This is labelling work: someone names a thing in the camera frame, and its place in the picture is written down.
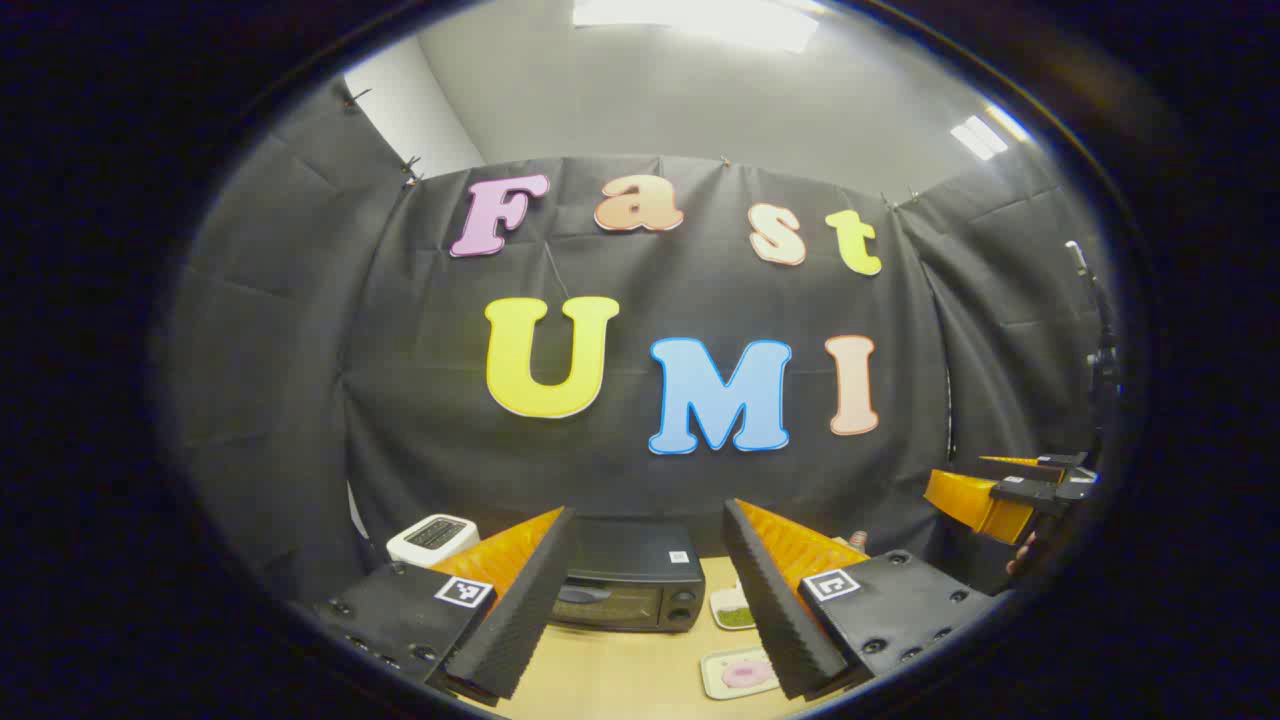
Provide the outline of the white divided plate with beans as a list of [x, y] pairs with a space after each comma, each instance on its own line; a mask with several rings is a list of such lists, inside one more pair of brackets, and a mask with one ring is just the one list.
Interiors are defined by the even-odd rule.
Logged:
[[726, 632], [742, 632], [756, 626], [741, 585], [721, 588], [709, 593], [708, 603], [716, 625]]

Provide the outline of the large ceiling light panel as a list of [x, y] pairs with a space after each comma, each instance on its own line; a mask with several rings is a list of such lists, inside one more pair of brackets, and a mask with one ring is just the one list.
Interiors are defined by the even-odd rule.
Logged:
[[819, 28], [817, 18], [776, 0], [573, 0], [572, 23], [654, 26], [796, 54]]

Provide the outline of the small ceiling light panel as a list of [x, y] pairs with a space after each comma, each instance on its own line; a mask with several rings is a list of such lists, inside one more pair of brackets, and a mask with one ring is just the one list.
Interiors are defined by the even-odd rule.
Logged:
[[988, 161], [1016, 146], [1033, 143], [1027, 128], [992, 102], [987, 102], [982, 113], [969, 115], [954, 126], [950, 135], [982, 161]]

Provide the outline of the black backdrop cloth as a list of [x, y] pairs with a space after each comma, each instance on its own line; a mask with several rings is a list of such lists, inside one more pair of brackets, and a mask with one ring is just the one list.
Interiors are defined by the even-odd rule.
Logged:
[[404, 184], [335, 79], [230, 174], [159, 332], [172, 456], [274, 593], [324, 598], [394, 533], [561, 505], [721, 553], [730, 496], [929, 551], [948, 455], [1079, 452], [1098, 231], [1037, 154], [911, 201], [680, 156]]

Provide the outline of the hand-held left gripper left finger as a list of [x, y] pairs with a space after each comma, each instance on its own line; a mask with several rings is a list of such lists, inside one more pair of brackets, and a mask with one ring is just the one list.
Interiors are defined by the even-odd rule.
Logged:
[[315, 603], [333, 641], [403, 683], [494, 706], [513, 696], [573, 559], [564, 506], [430, 568], [394, 561]]

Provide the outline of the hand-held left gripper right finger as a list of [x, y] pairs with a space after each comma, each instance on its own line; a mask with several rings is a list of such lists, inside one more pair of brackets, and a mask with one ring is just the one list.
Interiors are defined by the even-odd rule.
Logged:
[[722, 538], [787, 698], [918, 664], [1000, 602], [905, 550], [868, 556], [740, 498], [724, 502]]

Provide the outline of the black electric oven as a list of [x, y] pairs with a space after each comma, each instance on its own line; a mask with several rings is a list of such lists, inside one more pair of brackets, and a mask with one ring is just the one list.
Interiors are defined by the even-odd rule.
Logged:
[[676, 521], [577, 518], [573, 557], [550, 621], [598, 632], [685, 633], [707, 579], [689, 529]]

